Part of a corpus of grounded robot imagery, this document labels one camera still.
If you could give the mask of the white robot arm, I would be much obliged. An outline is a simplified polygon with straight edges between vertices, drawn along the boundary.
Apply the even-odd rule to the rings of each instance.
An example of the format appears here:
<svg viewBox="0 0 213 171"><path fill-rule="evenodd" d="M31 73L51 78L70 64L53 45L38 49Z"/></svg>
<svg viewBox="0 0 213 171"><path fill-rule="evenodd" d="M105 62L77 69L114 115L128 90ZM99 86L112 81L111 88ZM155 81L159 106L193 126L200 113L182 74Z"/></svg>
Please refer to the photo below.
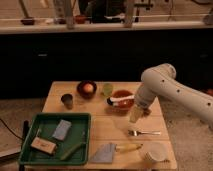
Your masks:
<svg viewBox="0 0 213 171"><path fill-rule="evenodd" d="M203 122L213 126L213 97L187 87L175 80L176 69L169 63L148 68L142 72L141 85L134 95L130 121L137 120L149 109L157 96L183 105Z"/></svg>

